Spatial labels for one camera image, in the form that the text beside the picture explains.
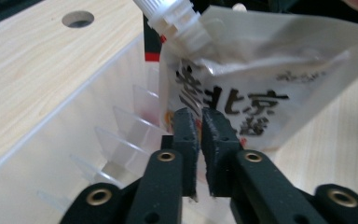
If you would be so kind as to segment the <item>white spouted sauce pouch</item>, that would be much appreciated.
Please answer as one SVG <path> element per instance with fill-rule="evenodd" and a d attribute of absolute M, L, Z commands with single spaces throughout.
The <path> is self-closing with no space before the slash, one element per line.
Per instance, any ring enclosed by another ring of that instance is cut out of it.
<path fill-rule="evenodd" d="M 186 107 L 221 112 L 244 148 L 269 153 L 358 76 L 358 24 L 318 16 L 194 10 L 190 0 L 134 0 L 164 42 L 159 121 Z"/>

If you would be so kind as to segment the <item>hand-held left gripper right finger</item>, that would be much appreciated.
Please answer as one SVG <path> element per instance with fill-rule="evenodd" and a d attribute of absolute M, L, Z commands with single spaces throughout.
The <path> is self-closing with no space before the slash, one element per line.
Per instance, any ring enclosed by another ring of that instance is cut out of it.
<path fill-rule="evenodd" d="M 210 194 L 228 197 L 238 224 L 327 224 L 265 154 L 242 148 L 230 122 L 202 110 L 201 149 Z"/>

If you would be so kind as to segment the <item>clear plastic divided container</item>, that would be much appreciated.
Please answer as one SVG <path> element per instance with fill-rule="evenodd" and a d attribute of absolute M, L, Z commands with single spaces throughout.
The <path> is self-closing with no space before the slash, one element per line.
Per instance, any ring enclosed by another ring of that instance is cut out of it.
<path fill-rule="evenodd" d="M 158 67 L 137 36 L 0 160 L 0 224 L 58 224 L 84 188 L 127 187 L 164 135 Z"/>

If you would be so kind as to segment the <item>grey round table grommet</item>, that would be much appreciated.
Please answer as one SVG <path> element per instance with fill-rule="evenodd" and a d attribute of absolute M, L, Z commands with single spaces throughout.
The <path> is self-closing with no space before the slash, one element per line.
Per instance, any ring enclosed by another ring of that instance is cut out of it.
<path fill-rule="evenodd" d="M 94 15 L 88 11 L 78 10 L 62 17 L 62 24 L 68 28 L 84 28 L 94 22 Z"/>

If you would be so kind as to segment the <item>red and black clear packet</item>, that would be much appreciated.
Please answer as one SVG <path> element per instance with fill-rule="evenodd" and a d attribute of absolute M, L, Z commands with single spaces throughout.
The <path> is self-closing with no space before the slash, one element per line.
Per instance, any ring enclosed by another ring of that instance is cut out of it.
<path fill-rule="evenodd" d="M 158 62 L 161 46 L 164 38 L 148 25 L 148 18 L 143 16 L 145 60 L 147 62 Z"/>

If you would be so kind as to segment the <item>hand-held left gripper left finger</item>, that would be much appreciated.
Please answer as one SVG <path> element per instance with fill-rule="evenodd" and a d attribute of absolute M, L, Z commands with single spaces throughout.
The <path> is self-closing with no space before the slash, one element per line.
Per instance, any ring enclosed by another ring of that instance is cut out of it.
<path fill-rule="evenodd" d="M 182 198 L 196 195 L 198 133 L 188 108 L 173 114 L 173 135 L 149 158 L 134 197 L 134 224 L 181 224 Z"/>

